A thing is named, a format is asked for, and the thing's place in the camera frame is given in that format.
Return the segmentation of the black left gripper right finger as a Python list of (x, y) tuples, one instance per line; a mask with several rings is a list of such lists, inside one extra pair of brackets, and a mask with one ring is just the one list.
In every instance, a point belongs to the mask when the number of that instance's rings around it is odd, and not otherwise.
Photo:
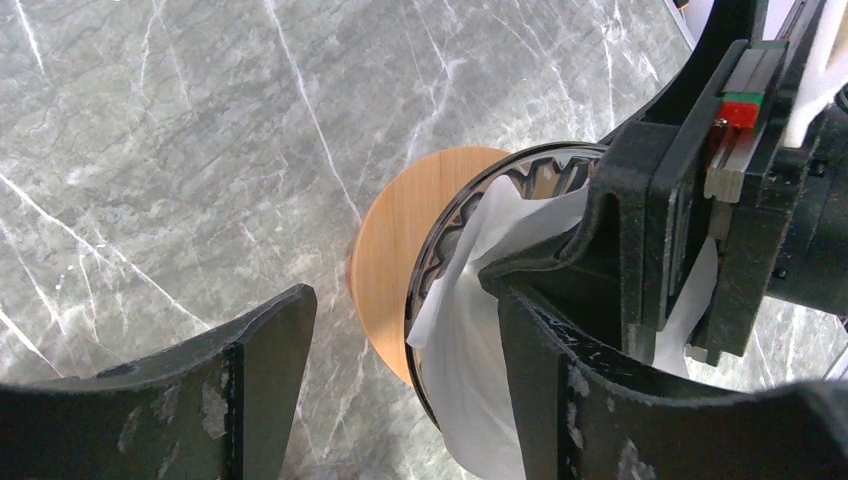
[(847, 385), (699, 384), (584, 335), (535, 295), (499, 302), (530, 479), (843, 479)]

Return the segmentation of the white paper coffee filter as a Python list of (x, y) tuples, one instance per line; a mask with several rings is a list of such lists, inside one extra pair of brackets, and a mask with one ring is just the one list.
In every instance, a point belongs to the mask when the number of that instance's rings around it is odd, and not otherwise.
[(426, 294), (407, 337), (420, 353), (423, 385), (454, 460), (482, 479), (523, 479), (498, 301), (481, 270), (577, 226), (588, 189), (524, 199), (506, 176), (488, 187), (444, 275)]

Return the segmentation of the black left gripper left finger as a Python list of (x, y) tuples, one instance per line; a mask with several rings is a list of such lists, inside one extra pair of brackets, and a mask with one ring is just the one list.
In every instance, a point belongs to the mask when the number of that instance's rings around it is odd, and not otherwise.
[(296, 285), (91, 378), (1, 388), (5, 479), (275, 479), (317, 300)]

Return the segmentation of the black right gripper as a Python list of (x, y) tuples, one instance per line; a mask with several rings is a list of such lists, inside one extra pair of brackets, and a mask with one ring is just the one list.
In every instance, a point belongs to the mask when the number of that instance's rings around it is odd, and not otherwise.
[(847, 5), (797, 1), (772, 39), (766, 10), (714, 1), (679, 73), (600, 140), (579, 225), (484, 268), (483, 288), (539, 293), (589, 336), (650, 352), (712, 213), (696, 359), (742, 355), (766, 296), (845, 316)]

